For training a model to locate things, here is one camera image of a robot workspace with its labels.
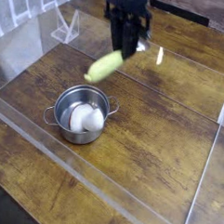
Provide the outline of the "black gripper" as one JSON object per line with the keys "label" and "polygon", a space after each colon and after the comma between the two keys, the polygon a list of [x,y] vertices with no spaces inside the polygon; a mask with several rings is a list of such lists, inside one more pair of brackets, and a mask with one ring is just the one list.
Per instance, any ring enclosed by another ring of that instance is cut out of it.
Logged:
{"label": "black gripper", "polygon": [[[122,49],[123,59],[130,58],[137,51],[140,36],[151,37],[151,12],[147,9],[148,0],[105,0],[104,17],[111,19],[112,48],[114,51]],[[119,12],[112,11],[113,5],[118,10],[134,17],[125,17],[125,22]],[[140,26],[139,18],[146,20],[145,26]]]}

